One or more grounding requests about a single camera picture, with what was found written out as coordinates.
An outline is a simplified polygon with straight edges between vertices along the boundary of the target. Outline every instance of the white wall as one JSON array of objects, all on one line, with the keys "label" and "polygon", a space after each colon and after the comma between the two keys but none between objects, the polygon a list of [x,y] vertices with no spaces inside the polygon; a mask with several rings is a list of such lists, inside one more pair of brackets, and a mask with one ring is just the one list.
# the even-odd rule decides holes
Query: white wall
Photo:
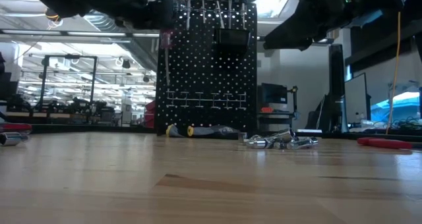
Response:
[{"label": "white wall", "polygon": [[[371,105],[388,99],[388,84],[393,83],[396,58],[379,63],[367,69],[355,72],[354,76],[366,73],[367,91],[371,98]],[[413,45],[411,52],[401,54],[399,57],[396,93],[405,91],[417,92],[417,87],[405,89],[410,86],[409,80],[422,82],[422,62],[417,48]]]},{"label": "white wall", "polygon": [[[258,53],[258,84],[263,82],[293,86],[297,92],[299,119],[293,128],[305,128],[308,114],[314,111],[324,94],[329,91],[328,46],[311,46],[305,51],[297,49],[275,50],[271,57]],[[293,111],[293,98],[289,96],[289,111]]]}]

